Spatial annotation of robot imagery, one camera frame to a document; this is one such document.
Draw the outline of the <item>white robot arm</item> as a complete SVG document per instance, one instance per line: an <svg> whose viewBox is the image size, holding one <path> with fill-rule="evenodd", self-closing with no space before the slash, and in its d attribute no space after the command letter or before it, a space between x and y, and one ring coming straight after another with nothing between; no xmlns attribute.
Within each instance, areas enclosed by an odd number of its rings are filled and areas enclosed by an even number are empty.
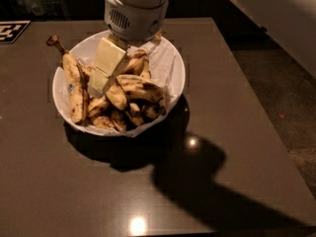
<svg viewBox="0 0 316 237"><path fill-rule="evenodd" d="M131 45L154 38L162 27L168 0L105 0L109 34L99 42L89 90L102 94L119 73L119 65Z"/></svg>

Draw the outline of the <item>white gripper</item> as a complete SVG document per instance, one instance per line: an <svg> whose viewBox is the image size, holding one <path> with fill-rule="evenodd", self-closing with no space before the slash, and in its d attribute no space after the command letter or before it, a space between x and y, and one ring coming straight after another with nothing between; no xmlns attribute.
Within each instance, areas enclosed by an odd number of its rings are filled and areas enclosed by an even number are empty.
<svg viewBox="0 0 316 237"><path fill-rule="evenodd" d="M89 86L104 91L126 55L121 46L152 40L163 25L168 0L105 0L105 24L110 36L97 47Z"/></svg>

